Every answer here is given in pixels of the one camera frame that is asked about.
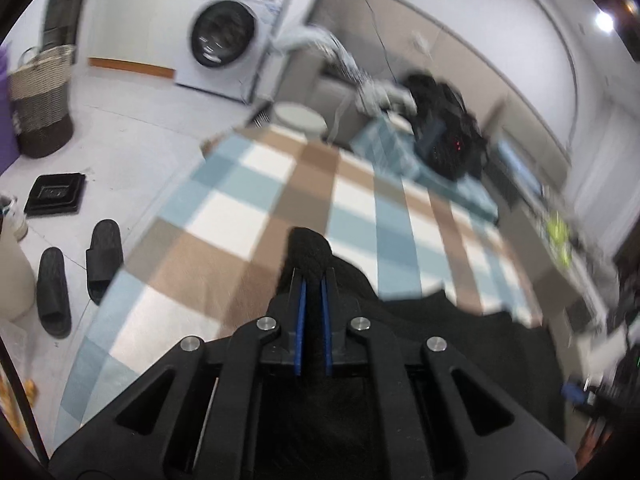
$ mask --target light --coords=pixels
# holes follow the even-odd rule
[[[596,25],[600,30],[609,34],[614,28],[613,17],[601,10],[596,16]]]
[[[632,14],[638,13],[638,4],[636,4],[635,0],[627,0],[625,2],[625,5],[628,11],[631,12]]]

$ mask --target black tray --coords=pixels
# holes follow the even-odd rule
[[[27,216],[75,213],[80,207],[86,177],[82,173],[41,175],[24,206]]]

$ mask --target tiled floor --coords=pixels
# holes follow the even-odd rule
[[[39,160],[21,157],[0,176],[0,190],[17,195],[21,205],[41,174],[78,171],[87,177],[78,214],[30,219],[20,243],[36,275],[44,249],[57,246],[65,255],[71,335],[50,337],[35,307],[15,322],[26,331],[19,371],[39,388],[34,413],[49,452],[66,378],[98,309],[89,300],[84,268],[95,224],[113,218],[120,225],[126,257],[159,207],[202,160],[200,142],[250,115],[240,103],[167,79],[95,68],[74,74],[70,108],[76,130],[64,148]]]

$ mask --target baseboard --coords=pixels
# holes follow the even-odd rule
[[[105,59],[103,57],[90,57],[89,65],[100,68],[111,68],[113,70],[124,70],[125,72],[154,75],[156,77],[165,77],[168,79],[173,79],[175,72],[173,68],[165,68],[164,66],[135,63],[133,61],[121,61],[119,59]]]

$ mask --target checkered rug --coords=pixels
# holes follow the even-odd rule
[[[56,444],[182,337],[224,337],[263,314],[294,226],[323,234],[383,299],[443,287],[469,312],[540,322],[510,247],[460,206],[274,126],[209,148],[111,284],[69,375]]]

